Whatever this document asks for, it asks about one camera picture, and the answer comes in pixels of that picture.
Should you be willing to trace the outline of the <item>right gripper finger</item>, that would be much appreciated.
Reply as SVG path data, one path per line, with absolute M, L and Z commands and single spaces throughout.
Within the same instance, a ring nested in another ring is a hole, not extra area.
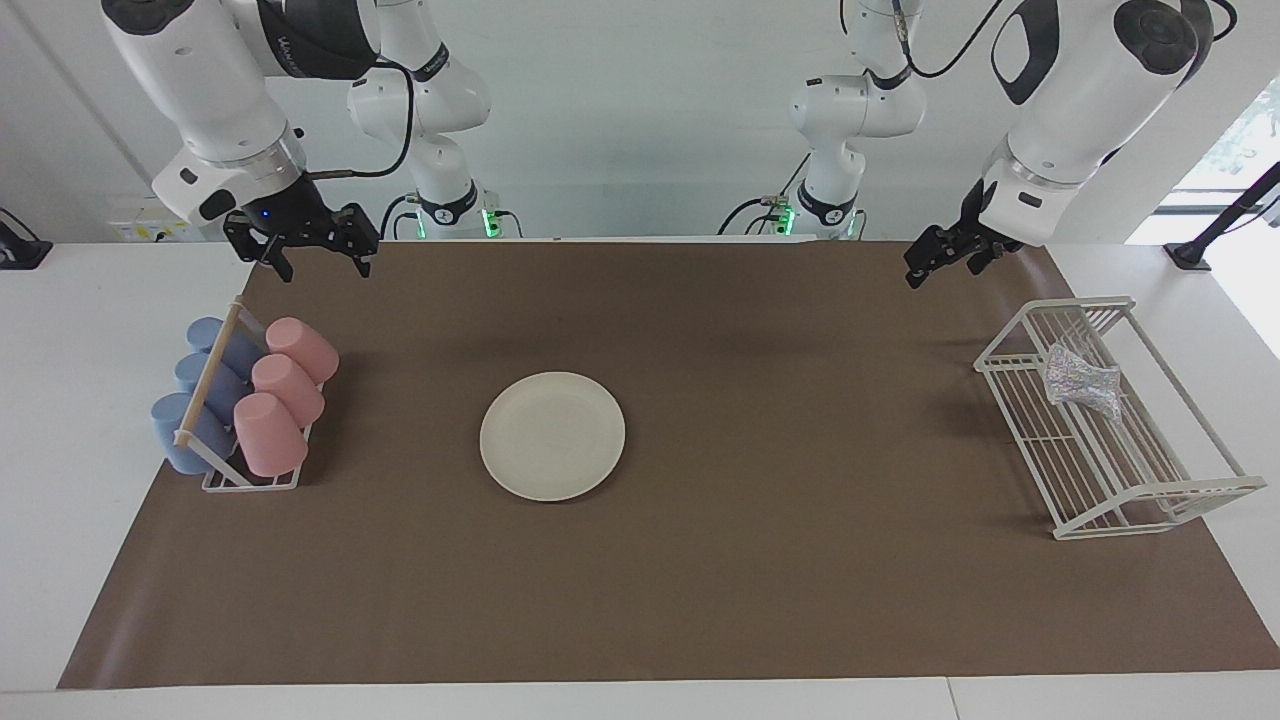
M 355 264 L 356 272 L 362 278 L 369 278 L 381 234 L 367 213 L 360 204 L 348 202 L 342 209 L 332 211 L 329 220 L 325 249 L 348 258 Z
M 225 215 L 223 233 L 241 261 L 268 266 L 285 283 L 293 281 L 294 270 L 285 256 L 280 234 L 257 237 L 247 215 Z

